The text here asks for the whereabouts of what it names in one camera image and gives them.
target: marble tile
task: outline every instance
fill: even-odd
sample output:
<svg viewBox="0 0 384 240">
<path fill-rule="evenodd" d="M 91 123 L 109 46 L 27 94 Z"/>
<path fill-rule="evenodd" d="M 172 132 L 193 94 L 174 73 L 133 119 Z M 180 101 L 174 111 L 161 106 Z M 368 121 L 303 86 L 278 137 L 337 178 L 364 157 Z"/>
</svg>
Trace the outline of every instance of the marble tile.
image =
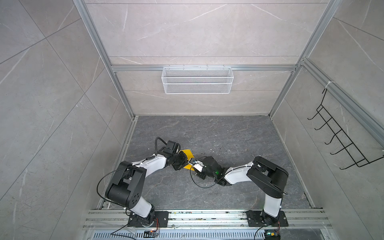
<svg viewBox="0 0 384 240">
<path fill-rule="evenodd" d="M 332 19 L 310 59 L 384 124 L 384 41 Z"/>
<path fill-rule="evenodd" d="M 72 0 L 20 0 L 47 37 L 80 18 Z"/>
<path fill-rule="evenodd" d="M 337 235 L 341 239 L 372 239 L 329 165 L 286 100 L 281 103 L 273 121 L 315 207 L 325 209 Z"/>
<path fill-rule="evenodd" d="M 110 56 L 192 57 L 298 56 L 326 4 L 87 6 Z"/>
<path fill-rule="evenodd" d="M 0 63 L 44 38 L 18 0 L 0 2 Z"/>
<path fill-rule="evenodd" d="M 109 57 L 112 64 L 293 64 L 299 56 L 258 57 Z"/>
<path fill-rule="evenodd" d="M 344 0 L 335 18 L 384 39 L 383 11 L 381 0 Z"/>
<path fill-rule="evenodd" d="M 0 64 L 0 197 L 83 94 L 46 40 Z"/>
<path fill-rule="evenodd" d="M 290 71 L 234 71 L 231 91 L 281 90 Z"/>
<path fill-rule="evenodd" d="M 248 163 L 255 156 L 289 173 L 283 208 L 309 208 L 299 180 L 268 116 L 140 116 L 126 155 L 127 161 L 153 154 L 155 137 L 180 143 L 195 157 L 213 156 L 223 167 Z M 212 180 L 195 181 L 209 186 Z M 262 208 L 265 194 L 252 182 L 202 189 L 193 184 L 187 169 L 161 169 L 146 178 L 143 197 L 157 209 Z"/>
<path fill-rule="evenodd" d="M 233 91 L 229 94 L 165 94 L 125 91 L 135 114 L 267 115 L 280 91 Z"/>
<path fill-rule="evenodd" d="M 381 178 L 384 175 L 384 169 L 380 166 L 384 164 L 384 159 L 364 167 L 354 166 L 346 170 L 339 168 L 353 164 L 351 157 L 346 151 L 342 151 L 334 156 L 331 155 L 331 152 L 337 152 L 339 149 L 342 149 L 341 144 L 337 139 L 334 139 L 330 145 L 325 145 L 324 143 L 329 142 L 333 136 L 331 130 L 328 127 L 318 131 L 314 130 L 315 127 L 319 128 L 324 124 L 321 117 L 315 117 L 313 120 L 307 119 L 316 113 L 315 109 L 323 98 L 322 91 L 323 87 L 320 83 L 308 72 L 304 72 L 296 79 L 286 99 L 313 139 L 337 179 L 338 184 L 345 192 L 348 200 L 353 205 L 373 239 L 380 239 L 381 233 L 377 229 L 384 228 L 382 224 L 382 216 L 384 214 L 384 203 L 382 201 L 384 198 L 384 182 Z M 371 161 L 382 157 L 382 146 L 329 93 L 325 96 L 323 105 L 365 157 Z M 338 137 L 342 139 L 345 145 L 347 144 L 344 141 L 346 138 L 343 137 L 343 134 L 338 134 Z M 355 147 L 351 146 L 348 149 L 353 157 L 358 160 L 363 159 Z"/>
<path fill-rule="evenodd" d="M 104 64 L 82 20 L 47 38 L 84 92 L 101 73 Z"/>
<path fill-rule="evenodd" d="M 125 109 L 123 102 L 120 101 L 111 121 L 108 124 L 119 143 L 122 143 L 124 140 L 125 133 L 127 132 L 130 123 L 131 119 L 127 110 Z"/>
<path fill-rule="evenodd" d="M 83 96 L 0 201 L 1 239 L 49 239 L 107 125 Z"/>
<path fill-rule="evenodd" d="M 51 239 L 80 239 L 85 214 L 88 214 L 90 209 L 96 209 L 100 199 L 95 191 L 97 183 L 106 173 L 113 170 L 119 149 L 119 142 L 107 128 L 65 206 Z M 104 181 L 100 184 L 100 192 L 106 183 Z"/>
<path fill-rule="evenodd" d="M 164 91 L 161 74 L 161 71 L 117 72 L 119 81 L 126 91 Z"/>
<path fill-rule="evenodd" d="M 281 240 L 323 240 L 321 229 L 280 229 Z"/>
<path fill-rule="evenodd" d="M 85 0 L 86 3 L 265 3 L 265 0 Z M 273 0 L 268 3 L 327 3 L 327 0 Z"/>
<path fill-rule="evenodd" d="M 120 96 L 104 69 L 85 93 L 101 117 L 108 124 L 120 102 Z"/>
</svg>

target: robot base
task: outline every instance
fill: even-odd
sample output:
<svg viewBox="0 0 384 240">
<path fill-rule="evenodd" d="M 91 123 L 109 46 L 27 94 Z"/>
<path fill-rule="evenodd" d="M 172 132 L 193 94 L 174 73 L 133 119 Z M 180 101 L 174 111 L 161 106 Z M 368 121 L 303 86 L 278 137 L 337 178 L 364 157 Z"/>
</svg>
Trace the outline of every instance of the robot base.
<svg viewBox="0 0 384 240">
<path fill-rule="evenodd" d="M 168 214 L 169 212 L 166 211 L 155 211 L 155 221 L 149 227 L 156 227 L 156 218 L 159 220 L 159 227 L 167 227 Z M 129 224 L 127 227 L 143 227 L 143 225 L 139 222 L 138 216 L 131 212 L 129 215 Z"/>
<path fill-rule="evenodd" d="M 248 225 L 250 227 L 263 227 L 267 225 L 271 225 L 272 227 L 278 227 L 280 222 L 280 227 L 288 227 L 288 221 L 285 217 L 285 213 L 283 211 L 279 212 L 278 218 L 274 219 L 274 222 L 265 221 L 264 217 L 262 217 L 262 211 L 246 211 Z"/>
</svg>

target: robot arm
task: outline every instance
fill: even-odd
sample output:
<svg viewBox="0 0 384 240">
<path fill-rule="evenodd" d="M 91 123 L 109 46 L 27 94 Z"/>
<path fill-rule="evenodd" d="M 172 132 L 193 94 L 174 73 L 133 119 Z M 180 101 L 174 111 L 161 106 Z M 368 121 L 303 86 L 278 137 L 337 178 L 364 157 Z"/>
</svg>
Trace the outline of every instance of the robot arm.
<svg viewBox="0 0 384 240">
<path fill-rule="evenodd" d="M 107 186 L 105 196 L 134 212 L 143 226 L 150 226 L 154 221 L 155 210 L 154 206 L 141 196 L 145 178 L 169 165 L 172 165 L 175 170 L 186 166 L 188 158 L 183 151 L 179 150 L 178 143 L 168 141 L 165 147 L 149 158 L 132 163 L 121 162 Z M 202 161 L 192 158 L 189 163 L 200 178 L 212 177 L 222 186 L 244 181 L 254 182 L 265 192 L 262 221 L 266 224 L 278 221 L 288 178 L 288 173 L 283 168 L 262 157 L 255 157 L 248 164 L 230 168 L 222 168 L 212 156 Z"/>
<path fill-rule="evenodd" d="M 265 203 L 262 211 L 262 221 L 274 224 L 278 221 L 281 200 L 288 179 L 288 172 L 276 164 L 262 158 L 255 159 L 238 167 L 222 168 L 213 157 L 206 157 L 202 161 L 191 159 L 190 164 L 197 175 L 205 179 L 213 177 L 222 186 L 229 186 L 238 182 L 252 181 L 265 192 Z"/>
<path fill-rule="evenodd" d="M 114 173 L 105 196 L 137 214 L 143 226 L 150 226 L 153 223 L 155 211 L 154 206 L 141 196 L 145 178 L 169 165 L 172 165 L 175 170 L 186 166 L 187 156 L 183 152 L 178 152 L 178 149 L 180 149 L 178 143 L 168 141 L 156 155 L 139 162 L 121 162 L 117 168 L 120 170 Z"/>
</svg>

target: metal vent grille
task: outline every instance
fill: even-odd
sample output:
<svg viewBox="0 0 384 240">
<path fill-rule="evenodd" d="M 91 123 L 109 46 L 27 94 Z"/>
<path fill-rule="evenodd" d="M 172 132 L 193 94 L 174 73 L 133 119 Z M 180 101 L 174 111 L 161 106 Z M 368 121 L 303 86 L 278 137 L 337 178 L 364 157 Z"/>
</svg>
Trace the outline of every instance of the metal vent grille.
<svg viewBox="0 0 384 240">
<path fill-rule="evenodd" d="M 156 240 L 179 240 L 179 239 L 188 239 L 188 240 L 203 240 L 203 239 L 222 239 L 222 240 L 252 240 L 255 236 L 255 230 L 160 230 L 160 235 L 156 237 Z M 113 230 L 97 230 L 94 233 L 92 240 L 113 240 L 121 239 L 126 240 L 130 239 L 122 236 L 111 235 Z M 120 230 L 117 234 L 127 235 L 133 237 L 137 240 L 148 240 L 153 239 L 148 237 L 144 233 L 144 230 L 137 230 L 136 234 L 133 235 L 126 230 Z M 264 230 L 259 230 L 256 235 L 256 239 L 264 239 Z"/>
<path fill-rule="evenodd" d="M 168 67 L 161 76 L 166 94 L 229 93 L 230 67 Z"/>
</svg>

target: red wire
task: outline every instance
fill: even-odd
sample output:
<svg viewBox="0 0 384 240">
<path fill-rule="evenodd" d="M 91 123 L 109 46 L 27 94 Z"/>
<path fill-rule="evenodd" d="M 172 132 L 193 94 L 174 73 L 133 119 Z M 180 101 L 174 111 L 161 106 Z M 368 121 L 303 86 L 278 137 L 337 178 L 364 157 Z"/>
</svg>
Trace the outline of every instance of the red wire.
<svg viewBox="0 0 384 240">
<path fill-rule="evenodd" d="M 277 230 L 277 232 L 276 233 L 279 233 L 279 231 L 280 231 L 280 222 L 278 222 L 279 223 L 279 229 Z"/>
<path fill-rule="evenodd" d="M 159 230 L 160 232 L 160 225 L 159 225 L 159 220 L 156 218 L 156 231 Z"/>
</svg>

